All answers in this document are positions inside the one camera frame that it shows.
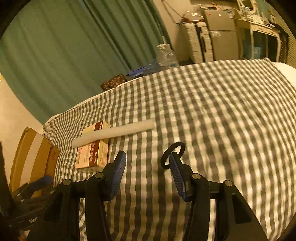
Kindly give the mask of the red beige box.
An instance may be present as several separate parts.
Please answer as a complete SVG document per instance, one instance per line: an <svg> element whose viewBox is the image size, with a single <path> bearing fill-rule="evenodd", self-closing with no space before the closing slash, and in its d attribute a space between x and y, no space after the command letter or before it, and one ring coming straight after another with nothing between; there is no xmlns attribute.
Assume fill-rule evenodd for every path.
<svg viewBox="0 0 296 241"><path fill-rule="evenodd" d="M108 145L109 138L105 138L79 147L75 169L84 173L102 171L108 164Z"/></svg>

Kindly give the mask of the white foam stick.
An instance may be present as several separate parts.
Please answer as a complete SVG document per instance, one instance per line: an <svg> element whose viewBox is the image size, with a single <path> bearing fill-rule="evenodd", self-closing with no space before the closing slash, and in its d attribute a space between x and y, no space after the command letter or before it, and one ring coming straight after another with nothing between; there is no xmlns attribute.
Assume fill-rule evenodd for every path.
<svg viewBox="0 0 296 241"><path fill-rule="evenodd" d="M75 138L72 141L72 147L82 147L92 142L102 140L105 138L121 137L126 135L132 135L135 133L141 133L154 129L154 120L143 120L136 123L129 123L123 126L116 126L113 128L104 128L102 130L96 130L89 133L82 134L80 137Z"/></svg>

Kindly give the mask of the cardboard box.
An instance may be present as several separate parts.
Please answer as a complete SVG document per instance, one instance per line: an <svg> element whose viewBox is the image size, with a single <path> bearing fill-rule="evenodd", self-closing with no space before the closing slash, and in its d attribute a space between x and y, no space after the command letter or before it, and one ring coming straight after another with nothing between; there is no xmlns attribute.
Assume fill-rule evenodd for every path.
<svg viewBox="0 0 296 241"><path fill-rule="evenodd" d="M60 150L32 128L25 128L16 149L9 187L16 191L46 175L54 178Z"/></svg>

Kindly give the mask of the checkered tablecloth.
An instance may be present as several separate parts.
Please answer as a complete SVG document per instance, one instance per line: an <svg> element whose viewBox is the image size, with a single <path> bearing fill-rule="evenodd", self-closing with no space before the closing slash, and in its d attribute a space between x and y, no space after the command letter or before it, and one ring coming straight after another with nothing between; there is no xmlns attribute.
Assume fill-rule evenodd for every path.
<svg viewBox="0 0 296 241"><path fill-rule="evenodd" d="M160 165L175 142L183 162L210 181L231 180L276 240L295 214L295 68L261 60L182 66L138 78L51 117L43 135L60 149L55 183L90 177L74 168L72 141L101 120L110 126L151 119L153 130L112 138L127 164L107 203L113 240L181 240L190 205Z"/></svg>

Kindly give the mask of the brown patterned bag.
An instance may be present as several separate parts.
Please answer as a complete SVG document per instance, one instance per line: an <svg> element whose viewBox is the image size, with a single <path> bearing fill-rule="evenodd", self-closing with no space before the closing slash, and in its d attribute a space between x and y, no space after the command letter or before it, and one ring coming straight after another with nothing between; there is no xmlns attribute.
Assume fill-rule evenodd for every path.
<svg viewBox="0 0 296 241"><path fill-rule="evenodd" d="M102 83L101 88L103 91L107 91L110 89L113 89L115 87L117 87L120 84L123 84L126 82L126 78L124 75L120 74L120 75L116 75L114 77L112 77L111 79L109 79L108 81Z"/></svg>

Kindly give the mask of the green curtain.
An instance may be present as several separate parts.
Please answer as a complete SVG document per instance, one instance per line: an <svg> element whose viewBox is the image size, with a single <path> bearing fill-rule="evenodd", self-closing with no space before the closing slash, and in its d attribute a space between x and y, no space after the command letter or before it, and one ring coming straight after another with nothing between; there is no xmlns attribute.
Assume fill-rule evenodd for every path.
<svg viewBox="0 0 296 241"><path fill-rule="evenodd" d="M153 1L30 1L1 37L1 73L45 123L147 66L168 41Z"/></svg>

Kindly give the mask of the blue storage bin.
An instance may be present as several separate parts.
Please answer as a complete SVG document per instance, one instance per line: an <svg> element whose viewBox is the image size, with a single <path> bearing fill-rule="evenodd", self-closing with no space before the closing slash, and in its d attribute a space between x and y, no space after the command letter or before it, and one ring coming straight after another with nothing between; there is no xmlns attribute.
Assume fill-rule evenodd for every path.
<svg viewBox="0 0 296 241"><path fill-rule="evenodd" d="M260 59L261 58L261 47L254 46L253 50L250 44L244 44L244 57L246 59Z"/></svg>

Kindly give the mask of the large clear water bottle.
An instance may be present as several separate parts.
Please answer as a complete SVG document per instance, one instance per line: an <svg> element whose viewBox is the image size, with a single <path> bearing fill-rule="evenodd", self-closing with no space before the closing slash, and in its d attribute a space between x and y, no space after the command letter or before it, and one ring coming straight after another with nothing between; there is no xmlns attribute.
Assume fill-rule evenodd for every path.
<svg viewBox="0 0 296 241"><path fill-rule="evenodd" d="M163 69L179 67L177 57L169 44L157 45L157 63Z"/></svg>

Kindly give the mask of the white suitcase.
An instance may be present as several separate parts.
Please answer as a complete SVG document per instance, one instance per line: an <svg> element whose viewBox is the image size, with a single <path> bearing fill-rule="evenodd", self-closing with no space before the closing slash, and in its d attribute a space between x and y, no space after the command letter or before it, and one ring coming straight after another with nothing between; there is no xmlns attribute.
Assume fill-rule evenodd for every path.
<svg viewBox="0 0 296 241"><path fill-rule="evenodd" d="M213 48L206 23L184 23L182 27L187 40L190 59L194 63L213 61Z"/></svg>

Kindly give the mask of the white dressing table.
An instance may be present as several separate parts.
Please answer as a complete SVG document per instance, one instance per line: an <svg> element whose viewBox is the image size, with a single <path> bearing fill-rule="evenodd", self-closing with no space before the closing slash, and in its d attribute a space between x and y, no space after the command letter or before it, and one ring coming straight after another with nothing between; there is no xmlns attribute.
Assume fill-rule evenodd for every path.
<svg viewBox="0 0 296 241"><path fill-rule="evenodd" d="M267 57L276 62L280 61L280 30L247 20L235 19L234 22L240 59L245 58L244 44L250 44L252 50L254 46L262 48L261 57Z"/></svg>

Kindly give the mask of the grey mini fridge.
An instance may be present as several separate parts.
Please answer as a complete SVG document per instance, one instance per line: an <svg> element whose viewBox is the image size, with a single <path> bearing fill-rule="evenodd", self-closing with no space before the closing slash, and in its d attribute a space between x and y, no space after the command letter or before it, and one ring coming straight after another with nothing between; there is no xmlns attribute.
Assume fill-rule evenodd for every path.
<svg viewBox="0 0 296 241"><path fill-rule="evenodd" d="M202 9L215 60L239 59L238 40L231 10Z"/></svg>

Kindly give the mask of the oval vanity mirror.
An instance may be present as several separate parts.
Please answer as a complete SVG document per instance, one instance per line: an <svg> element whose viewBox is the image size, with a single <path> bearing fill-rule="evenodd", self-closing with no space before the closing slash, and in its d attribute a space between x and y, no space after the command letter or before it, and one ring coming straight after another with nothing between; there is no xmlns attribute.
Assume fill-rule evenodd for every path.
<svg viewBox="0 0 296 241"><path fill-rule="evenodd" d="M252 15L257 12L257 2L255 0L237 0L237 4L243 14Z"/></svg>

